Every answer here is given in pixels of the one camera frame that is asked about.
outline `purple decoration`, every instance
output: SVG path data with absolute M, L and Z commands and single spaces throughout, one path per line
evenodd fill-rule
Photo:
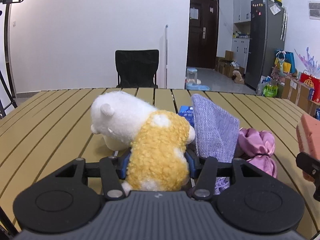
M 247 160 L 265 173 L 277 177 L 277 166 L 271 156 L 276 149 L 276 141 L 272 133 L 257 131 L 254 128 L 241 128 L 238 143 L 244 153 L 251 159 Z
M 300 54 L 298 54 L 298 52 L 296 50 L 294 50 L 294 51 L 297 53 L 299 59 L 306 67 L 306 70 L 308 71 L 308 73 L 311 76 L 319 78 L 320 77 L 320 64 L 318 64 L 318 61 L 315 62 L 315 56 L 310 57 L 309 47 L 307 47 L 307 59 L 304 56 L 302 57 Z

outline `refrigerator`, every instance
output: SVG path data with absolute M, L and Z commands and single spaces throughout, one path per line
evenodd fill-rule
M 273 14 L 271 0 L 251 1 L 251 31 L 248 53 L 248 63 L 244 83 L 254 89 L 260 82 L 261 76 L 271 74 L 276 60 L 276 50 L 284 49 L 281 40 L 284 9 Z

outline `air vent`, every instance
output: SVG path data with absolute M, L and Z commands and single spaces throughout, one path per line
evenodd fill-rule
M 311 20 L 320 20 L 320 1 L 309 2 L 309 18 Z

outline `wooden table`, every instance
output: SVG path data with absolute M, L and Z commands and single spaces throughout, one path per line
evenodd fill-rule
M 75 158 L 98 162 L 113 153 L 101 135 L 91 133 L 89 109 L 98 95 L 115 90 L 119 89 L 42 91 L 0 121 L 0 206 L 15 226 L 12 203 L 26 187 Z M 319 230 L 320 202 L 312 197 L 315 187 L 303 179 L 295 164 L 299 153 L 295 127 L 303 110 L 288 100 L 252 95 L 149 88 L 123 91 L 172 112 L 191 106 L 190 95 L 199 93 L 237 117 L 241 127 L 271 130 L 276 138 L 278 179 L 298 191 L 306 203 L 298 232 L 310 239 Z M 89 179 L 89 187 L 101 192 L 100 180 Z

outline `black circular pad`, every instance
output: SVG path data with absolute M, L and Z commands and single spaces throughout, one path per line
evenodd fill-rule
M 221 216 L 240 230 L 254 234 L 276 234 L 295 229 L 304 201 L 290 187 L 268 178 L 246 178 L 218 197 Z
M 39 181 L 17 196 L 13 211 L 21 228 L 59 234 L 80 228 L 97 215 L 100 198 L 91 188 L 60 179 Z

